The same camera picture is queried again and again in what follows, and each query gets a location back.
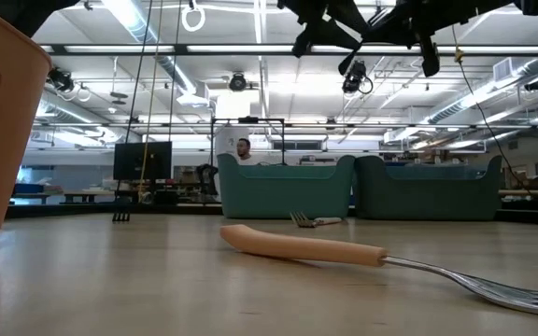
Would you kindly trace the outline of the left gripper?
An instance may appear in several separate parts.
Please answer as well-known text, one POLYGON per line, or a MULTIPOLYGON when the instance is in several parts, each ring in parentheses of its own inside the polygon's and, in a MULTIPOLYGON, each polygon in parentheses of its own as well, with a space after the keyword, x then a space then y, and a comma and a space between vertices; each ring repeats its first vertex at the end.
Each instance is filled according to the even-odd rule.
POLYGON ((291 53, 296 58, 301 58, 330 28, 329 44, 343 48, 356 50, 361 43, 340 28, 334 21, 322 20, 327 14, 336 21, 344 24, 366 24, 366 20, 354 2, 354 0, 277 0, 279 9, 287 8, 298 16, 300 24, 306 23, 303 31, 296 37, 291 53))

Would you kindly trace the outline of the blue plastic bin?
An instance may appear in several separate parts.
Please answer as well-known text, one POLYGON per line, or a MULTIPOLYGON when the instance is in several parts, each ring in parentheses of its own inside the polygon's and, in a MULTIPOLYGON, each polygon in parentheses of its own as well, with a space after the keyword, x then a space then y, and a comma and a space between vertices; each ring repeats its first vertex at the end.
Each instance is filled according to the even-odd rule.
POLYGON ((379 220, 489 221, 501 207, 502 158, 486 166, 387 166, 365 156, 354 162, 356 215, 379 220))

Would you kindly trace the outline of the black overhead light beam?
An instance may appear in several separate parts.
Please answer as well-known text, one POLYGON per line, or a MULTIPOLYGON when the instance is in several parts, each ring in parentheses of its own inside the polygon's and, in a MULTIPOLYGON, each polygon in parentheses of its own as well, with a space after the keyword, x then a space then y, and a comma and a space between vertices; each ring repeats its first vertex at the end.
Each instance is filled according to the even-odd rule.
MULTIPOLYGON (((136 44, 43 44, 40 47, 50 55, 54 56, 137 56, 139 54, 154 55, 292 55, 293 45, 289 44, 161 44, 146 45, 144 48, 136 44)), ((460 45, 466 55, 475 57, 494 56, 516 56, 535 57, 538 56, 538 45, 460 45)), ((456 52, 454 45, 438 46, 441 56, 451 57, 456 52)), ((334 46, 315 45, 306 53, 308 55, 343 55, 346 56, 350 50, 334 46)), ((362 46, 358 56, 411 56, 419 55, 420 47, 414 46, 410 49, 404 46, 370 44, 362 46)))

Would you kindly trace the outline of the white-handled fork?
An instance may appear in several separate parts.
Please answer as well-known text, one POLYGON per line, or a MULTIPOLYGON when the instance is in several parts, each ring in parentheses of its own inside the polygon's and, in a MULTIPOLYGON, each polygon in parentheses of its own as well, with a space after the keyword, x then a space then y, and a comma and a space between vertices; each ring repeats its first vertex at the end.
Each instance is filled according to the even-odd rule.
POLYGON ((337 224, 343 221, 340 217, 317 217, 311 219, 302 212, 291 212, 292 222, 299 228, 313 229, 319 226, 337 224))

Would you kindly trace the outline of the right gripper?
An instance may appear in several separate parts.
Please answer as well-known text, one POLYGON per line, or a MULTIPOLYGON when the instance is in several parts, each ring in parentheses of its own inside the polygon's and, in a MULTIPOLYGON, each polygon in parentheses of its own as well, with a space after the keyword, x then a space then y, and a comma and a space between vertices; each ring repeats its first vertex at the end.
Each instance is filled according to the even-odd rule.
MULTIPOLYGON (((437 44, 432 41, 434 32, 445 27, 452 17, 451 7, 426 7, 417 15, 418 23, 413 17, 400 10, 379 9, 368 21, 368 31, 361 36, 362 44, 389 43, 410 48, 420 44, 423 58, 422 70, 425 77, 432 77, 440 70, 440 56, 437 44)), ((352 50, 339 63, 341 76, 347 73, 359 50, 352 50)))

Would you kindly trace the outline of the black monitor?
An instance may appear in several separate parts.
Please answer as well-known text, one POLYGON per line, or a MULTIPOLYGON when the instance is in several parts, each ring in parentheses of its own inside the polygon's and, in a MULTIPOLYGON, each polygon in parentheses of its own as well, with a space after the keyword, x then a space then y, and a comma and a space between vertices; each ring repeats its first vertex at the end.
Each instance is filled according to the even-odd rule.
POLYGON ((113 178, 116 180, 169 179, 171 168, 171 142, 115 145, 113 178))

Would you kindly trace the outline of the orange-handled fork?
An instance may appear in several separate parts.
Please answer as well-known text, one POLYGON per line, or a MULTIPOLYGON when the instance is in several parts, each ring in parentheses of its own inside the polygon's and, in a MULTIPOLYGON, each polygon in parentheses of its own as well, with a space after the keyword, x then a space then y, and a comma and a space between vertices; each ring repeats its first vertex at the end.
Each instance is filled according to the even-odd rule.
POLYGON ((295 237, 254 230, 246 225, 224 226, 220 237, 236 250, 278 259, 304 259, 382 267, 386 264, 440 275, 477 297, 501 307, 538 315, 538 290, 511 287, 444 267, 393 257, 383 247, 295 237))

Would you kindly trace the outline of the teal plastic bin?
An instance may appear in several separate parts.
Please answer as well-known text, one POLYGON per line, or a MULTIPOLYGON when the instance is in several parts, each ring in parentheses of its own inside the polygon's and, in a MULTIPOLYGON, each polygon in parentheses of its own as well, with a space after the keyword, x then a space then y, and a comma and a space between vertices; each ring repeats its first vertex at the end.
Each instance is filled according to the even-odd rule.
POLYGON ((230 154, 218 155, 222 213, 237 219, 346 217, 355 158, 335 165, 241 165, 230 154))

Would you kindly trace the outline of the person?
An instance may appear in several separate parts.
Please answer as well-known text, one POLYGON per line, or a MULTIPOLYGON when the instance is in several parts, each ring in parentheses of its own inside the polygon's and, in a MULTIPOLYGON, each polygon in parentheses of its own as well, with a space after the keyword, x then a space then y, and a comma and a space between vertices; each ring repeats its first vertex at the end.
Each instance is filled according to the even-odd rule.
POLYGON ((251 145, 247 138, 240 138, 236 145, 236 153, 241 165, 253 165, 254 161, 250 154, 251 145))

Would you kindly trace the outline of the black upright equipment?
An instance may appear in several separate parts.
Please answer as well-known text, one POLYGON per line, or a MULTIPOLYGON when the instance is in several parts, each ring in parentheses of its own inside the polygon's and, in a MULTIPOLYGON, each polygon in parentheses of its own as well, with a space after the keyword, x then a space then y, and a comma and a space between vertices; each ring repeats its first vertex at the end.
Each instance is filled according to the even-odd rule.
POLYGON ((201 192, 205 195, 217 196, 217 187, 215 176, 218 173, 218 168, 208 163, 199 165, 196 168, 196 174, 199 179, 201 192))

